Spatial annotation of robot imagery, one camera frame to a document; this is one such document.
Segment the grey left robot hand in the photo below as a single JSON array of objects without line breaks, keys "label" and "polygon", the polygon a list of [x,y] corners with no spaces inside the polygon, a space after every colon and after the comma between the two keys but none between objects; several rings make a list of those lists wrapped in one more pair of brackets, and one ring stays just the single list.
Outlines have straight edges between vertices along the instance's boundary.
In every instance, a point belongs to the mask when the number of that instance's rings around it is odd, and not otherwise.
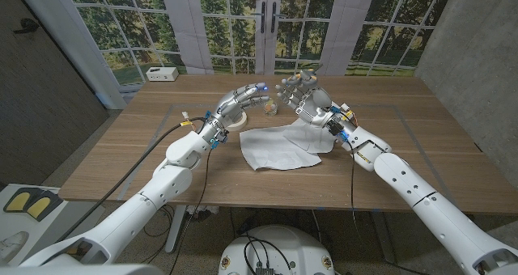
[{"label": "grey left robot hand", "polygon": [[247,108],[265,104],[270,99],[264,94],[266,90],[266,84],[259,82],[228,92],[217,103],[198,134],[207,143],[221,142],[227,135],[227,128],[237,123]]}]

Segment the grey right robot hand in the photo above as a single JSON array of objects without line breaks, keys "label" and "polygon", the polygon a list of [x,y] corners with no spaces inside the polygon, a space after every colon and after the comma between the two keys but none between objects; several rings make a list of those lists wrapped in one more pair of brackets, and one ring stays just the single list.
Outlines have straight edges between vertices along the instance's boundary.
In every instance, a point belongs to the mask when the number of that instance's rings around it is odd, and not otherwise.
[{"label": "grey right robot hand", "polygon": [[302,121],[347,138],[358,127],[354,114],[334,103],[317,81],[314,70],[301,70],[275,86],[277,96]]}]

